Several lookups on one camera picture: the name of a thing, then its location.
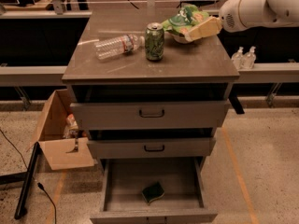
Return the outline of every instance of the plastic bottle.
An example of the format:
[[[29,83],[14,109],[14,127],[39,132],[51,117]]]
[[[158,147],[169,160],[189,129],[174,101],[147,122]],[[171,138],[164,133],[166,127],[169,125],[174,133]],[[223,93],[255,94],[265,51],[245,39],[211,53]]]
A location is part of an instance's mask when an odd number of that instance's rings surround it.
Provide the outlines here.
[[[144,46],[144,37],[132,34],[94,42],[96,56],[100,60],[136,50],[140,46]]]
[[[254,61],[256,59],[256,55],[254,54],[255,47],[251,47],[249,52],[244,55],[243,68],[244,69],[252,69],[254,66]]]
[[[241,69],[243,65],[243,48],[239,47],[238,52],[232,56],[232,61],[236,69]]]

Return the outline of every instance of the soda can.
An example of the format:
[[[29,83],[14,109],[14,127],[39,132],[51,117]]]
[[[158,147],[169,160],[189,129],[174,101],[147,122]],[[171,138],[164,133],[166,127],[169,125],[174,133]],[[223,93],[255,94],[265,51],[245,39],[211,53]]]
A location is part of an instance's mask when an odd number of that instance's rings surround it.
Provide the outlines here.
[[[158,22],[148,24],[145,35],[145,51],[150,61],[160,61],[164,51],[164,29]]]

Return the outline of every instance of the white robotic arm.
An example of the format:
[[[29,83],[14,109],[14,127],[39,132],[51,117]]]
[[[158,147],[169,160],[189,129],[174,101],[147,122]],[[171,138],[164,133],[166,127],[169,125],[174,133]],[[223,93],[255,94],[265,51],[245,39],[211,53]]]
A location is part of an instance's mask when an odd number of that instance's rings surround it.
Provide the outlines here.
[[[228,0],[219,16],[228,32],[257,26],[295,27],[299,26],[299,0]]]

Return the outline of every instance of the cardboard box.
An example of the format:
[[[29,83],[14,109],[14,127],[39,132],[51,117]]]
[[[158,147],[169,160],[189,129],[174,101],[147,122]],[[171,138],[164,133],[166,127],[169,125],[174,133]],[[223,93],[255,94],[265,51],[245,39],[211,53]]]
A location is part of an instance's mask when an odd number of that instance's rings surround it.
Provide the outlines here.
[[[67,90],[55,91],[44,104],[30,142],[32,147],[38,141],[52,170],[94,166],[87,138],[78,139],[78,152],[67,153],[75,147],[75,138],[63,139],[70,104]]]

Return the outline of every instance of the black sponge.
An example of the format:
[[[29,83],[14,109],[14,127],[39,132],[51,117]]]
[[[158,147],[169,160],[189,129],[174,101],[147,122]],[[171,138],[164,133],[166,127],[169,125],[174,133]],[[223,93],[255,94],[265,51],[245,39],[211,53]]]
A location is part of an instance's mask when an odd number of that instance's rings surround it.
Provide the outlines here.
[[[150,205],[152,201],[160,199],[164,196],[164,189],[162,188],[161,184],[157,182],[149,187],[144,188],[142,190],[142,196],[147,204]]]

